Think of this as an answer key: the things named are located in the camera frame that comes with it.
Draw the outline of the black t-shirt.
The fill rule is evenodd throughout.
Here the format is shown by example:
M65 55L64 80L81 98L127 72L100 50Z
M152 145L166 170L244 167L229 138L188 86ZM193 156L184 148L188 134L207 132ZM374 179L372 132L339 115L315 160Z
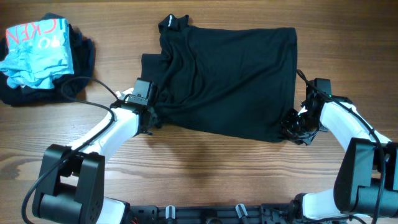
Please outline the black t-shirt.
M143 54L142 78L157 87L162 124L281 142L294 105L297 33L293 27L223 30L159 23L159 54Z

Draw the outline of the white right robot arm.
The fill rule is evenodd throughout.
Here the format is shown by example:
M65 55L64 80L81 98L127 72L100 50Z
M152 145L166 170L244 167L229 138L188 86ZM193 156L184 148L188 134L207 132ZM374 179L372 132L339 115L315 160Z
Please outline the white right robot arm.
M284 137L309 145L320 131L330 131L345 156L333 188L299 195L292 202L290 219L397 218L397 143L369 125L347 97L332 95L328 79L306 82L301 107L291 109L282 120Z

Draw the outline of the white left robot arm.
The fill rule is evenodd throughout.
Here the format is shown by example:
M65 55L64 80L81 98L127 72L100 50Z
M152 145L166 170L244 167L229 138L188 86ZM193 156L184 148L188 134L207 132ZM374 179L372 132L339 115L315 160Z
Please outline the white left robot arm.
M25 196L21 213L55 223L130 223L130 205L104 195L105 165L128 139L148 134L157 118L152 105L157 87L138 78L134 87L114 94L106 117L80 139L49 146L38 179Z

